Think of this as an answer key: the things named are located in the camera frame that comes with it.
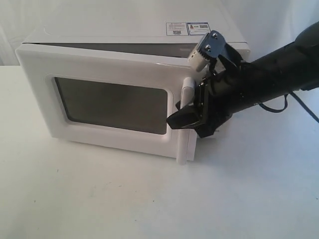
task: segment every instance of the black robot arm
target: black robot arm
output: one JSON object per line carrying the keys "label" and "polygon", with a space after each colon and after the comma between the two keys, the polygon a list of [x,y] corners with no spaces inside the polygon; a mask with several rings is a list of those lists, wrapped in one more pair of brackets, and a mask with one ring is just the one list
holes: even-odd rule
{"label": "black robot arm", "polygon": [[[225,71],[215,71],[217,59]],[[196,86],[193,100],[182,109],[177,104],[178,111],[167,118],[167,123],[172,129],[194,129],[200,137],[207,137],[233,113],[254,105],[278,113],[282,110],[262,103],[279,96],[285,96],[287,103],[286,97],[291,94],[302,104],[293,91],[319,87],[319,22],[294,42],[251,63],[243,61],[219,32],[212,31],[193,50],[189,63],[197,71],[206,65],[209,70]]]}

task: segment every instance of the label sticker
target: label sticker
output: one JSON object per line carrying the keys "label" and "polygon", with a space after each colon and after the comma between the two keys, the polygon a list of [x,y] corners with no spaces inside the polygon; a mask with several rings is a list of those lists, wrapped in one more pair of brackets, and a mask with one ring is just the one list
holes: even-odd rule
{"label": "label sticker", "polygon": [[187,29],[189,35],[205,35],[210,33],[208,22],[188,22]]}
{"label": "label sticker", "polygon": [[167,36],[188,36],[186,22],[167,22]]}

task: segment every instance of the microwave top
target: microwave top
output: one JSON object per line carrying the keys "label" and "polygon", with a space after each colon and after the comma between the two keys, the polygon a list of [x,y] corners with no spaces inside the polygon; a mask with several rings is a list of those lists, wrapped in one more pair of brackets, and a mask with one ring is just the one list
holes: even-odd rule
{"label": "microwave top", "polygon": [[220,0],[70,0],[24,43],[197,44],[211,30],[248,49]]}

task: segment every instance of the white table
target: white table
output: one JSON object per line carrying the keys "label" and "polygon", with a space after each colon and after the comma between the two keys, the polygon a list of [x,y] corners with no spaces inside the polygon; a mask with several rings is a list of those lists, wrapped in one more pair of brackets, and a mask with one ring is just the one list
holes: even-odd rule
{"label": "white table", "polygon": [[[319,91],[300,96],[319,115]],[[21,68],[0,67],[0,238],[317,239],[319,125],[289,105],[236,114],[179,166],[51,138]]]}

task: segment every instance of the white microwave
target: white microwave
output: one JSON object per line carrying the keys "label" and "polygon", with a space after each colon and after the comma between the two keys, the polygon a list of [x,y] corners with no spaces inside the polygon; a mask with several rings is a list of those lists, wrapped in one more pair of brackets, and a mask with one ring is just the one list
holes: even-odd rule
{"label": "white microwave", "polygon": [[193,3],[61,5],[16,50],[51,135],[193,160],[195,131],[166,123],[205,73],[191,70],[189,53],[213,29],[244,59],[250,52],[219,0]]}

